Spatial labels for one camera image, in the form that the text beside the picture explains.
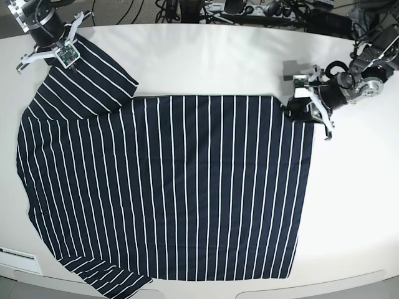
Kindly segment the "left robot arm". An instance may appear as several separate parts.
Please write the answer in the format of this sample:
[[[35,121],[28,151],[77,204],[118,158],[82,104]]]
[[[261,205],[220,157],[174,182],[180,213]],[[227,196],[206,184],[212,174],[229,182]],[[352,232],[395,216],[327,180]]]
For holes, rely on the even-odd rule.
[[[382,93],[385,82],[398,71],[398,26],[389,25],[366,42],[361,53],[354,46],[351,62],[336,60],[326,68],[313,65],[292,77],[294,94],[284,107],[293,121],[324,125],[326,139],[335,127],[335,110]]]

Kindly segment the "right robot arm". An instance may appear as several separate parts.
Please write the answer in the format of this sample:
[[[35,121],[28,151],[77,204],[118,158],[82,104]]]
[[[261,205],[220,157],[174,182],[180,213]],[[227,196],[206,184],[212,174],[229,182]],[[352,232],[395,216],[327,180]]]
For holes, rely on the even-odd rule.
[[[16,67],[20,74],[37,60],[57,61],[64,69],[76,72],[76,63],[81,58],[75,43],[79,26],[92,11],[79,11],[70,23],[62,21],[57,10],[72,4],[72,1],[7,1],[6,5],[21,29],[36,42],[33,52],[21,57]]]

